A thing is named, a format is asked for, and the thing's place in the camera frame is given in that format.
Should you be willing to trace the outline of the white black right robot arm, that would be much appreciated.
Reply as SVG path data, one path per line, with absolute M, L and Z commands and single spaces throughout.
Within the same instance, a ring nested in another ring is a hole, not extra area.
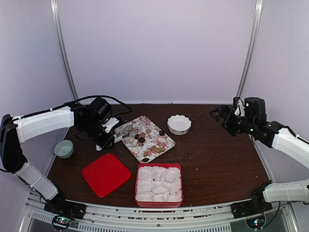
M 242 100 L 235 97 L 232 104 L 221 105 L 209 112 L 231 136 L 247 134 L 254 142 L 283 154 L 305 168 L 309 166 L 309 142 L 289 126 L 268 121 L 265 101 L 259 97 Z M 272 208 L 275 202 L 309 202 L 309 180 L 288 179 L 276 183 L 270 180 L 251 192 L 248 201 L 232 204 L 234 217 L 260 214 Z

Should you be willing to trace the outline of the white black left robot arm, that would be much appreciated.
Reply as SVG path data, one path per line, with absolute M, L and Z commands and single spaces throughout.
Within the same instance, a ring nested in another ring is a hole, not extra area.
M 86 133 L 97 147 L 106 149 L 115 142 L 113 130 L 119 123 L 103 96 L 94 96 L 89 104 L 75 100 L 23 116 L 5 114 L 0 121 L 3 171 L 16 175 L 58 214 L 64 215 L 70 209 L 66 196 L 36 166 L 35 156 L 50 156 L 56 139 L 49 140 L 70 128 L 76 128 L 79 134 Z

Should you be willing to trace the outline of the dark heart chocolate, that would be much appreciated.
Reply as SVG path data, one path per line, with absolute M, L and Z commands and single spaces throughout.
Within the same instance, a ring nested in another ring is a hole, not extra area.
M 143 137 L 139 138 L 139 142 L 140 143 L 144 143 L 145 142 L 145 139 Z

